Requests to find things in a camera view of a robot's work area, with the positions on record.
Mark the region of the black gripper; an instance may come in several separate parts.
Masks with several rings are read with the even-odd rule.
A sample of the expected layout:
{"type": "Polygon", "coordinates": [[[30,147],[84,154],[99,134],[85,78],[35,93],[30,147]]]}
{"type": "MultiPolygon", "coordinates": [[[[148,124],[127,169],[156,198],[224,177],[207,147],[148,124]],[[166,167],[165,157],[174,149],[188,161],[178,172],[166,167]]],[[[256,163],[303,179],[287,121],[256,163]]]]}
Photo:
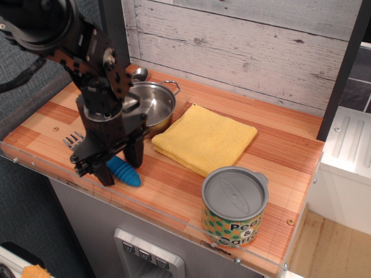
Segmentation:
{"type": "Polygon", "coordinates": [[[84,99],[77,98],[76,104],[86,133],[84,141],[70,157],[79,176],[95,174],[103,186],[114,185],[106,163],[121,151],[132,167],[139,168],[142,165],[144,135],[148,132],[147,115],[128,116],[120,106],[108,119],[103,115],[93,119],[88,115],[84,99]]]}

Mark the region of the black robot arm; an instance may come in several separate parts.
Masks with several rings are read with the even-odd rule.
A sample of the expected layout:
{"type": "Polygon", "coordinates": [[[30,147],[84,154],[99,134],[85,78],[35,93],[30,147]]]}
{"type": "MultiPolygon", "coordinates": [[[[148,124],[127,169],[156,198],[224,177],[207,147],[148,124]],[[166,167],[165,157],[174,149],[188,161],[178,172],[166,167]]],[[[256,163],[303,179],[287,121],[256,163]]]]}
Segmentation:
{"type": "Polygon", "coordinates": [[[81,15],[75,1],[2,1],[1,19],[5,38],[38,57],[1,92],[27,83],[47,60],[61,64],[81,92],[76,104],[86,136],[70,157],[75,171],[110,186],[107,163],[119,152],[140,167],[147,116],[123,108],[133,83],[109,37],[81,15]]]}

